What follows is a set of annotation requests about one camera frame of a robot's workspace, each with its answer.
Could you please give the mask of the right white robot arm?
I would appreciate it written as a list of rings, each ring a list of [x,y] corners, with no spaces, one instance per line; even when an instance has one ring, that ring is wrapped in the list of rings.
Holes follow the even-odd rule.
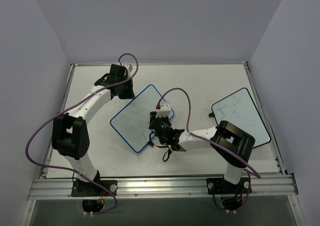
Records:
[[[228,121],[218,126],[187,132],[174,129],[167,116],[158,117],[150,112],[149,129],[169,152],[186,152],[192,149],[213,148],[226,162],[222,186],[227,192],[234,192],[240,186],[243,170],[255,145],[255,138]]]

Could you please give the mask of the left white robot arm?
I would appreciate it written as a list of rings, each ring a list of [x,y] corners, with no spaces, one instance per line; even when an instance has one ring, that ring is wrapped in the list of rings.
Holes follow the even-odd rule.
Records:
[[[76,178],[84,182],[83,190],[88,195],[96,195],[101,189],[100,175],[88,155],[88,123],[115,96],[121,100],[135,97],[132,80],[119,84],[132,75],[132,70],[131,64],[112,64],[109,72],[94,83],[86,95],[88,100],[53,120],[51,146],[77,171]]]

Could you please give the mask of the blue framed whiteboard with writing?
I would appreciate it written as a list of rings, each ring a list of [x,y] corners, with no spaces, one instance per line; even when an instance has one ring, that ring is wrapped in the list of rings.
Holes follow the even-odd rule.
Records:
[[[158,89],[149,84],[109,122],[135,153],[143,151],[149,142],[150,112],[156,111],[161,96]]]

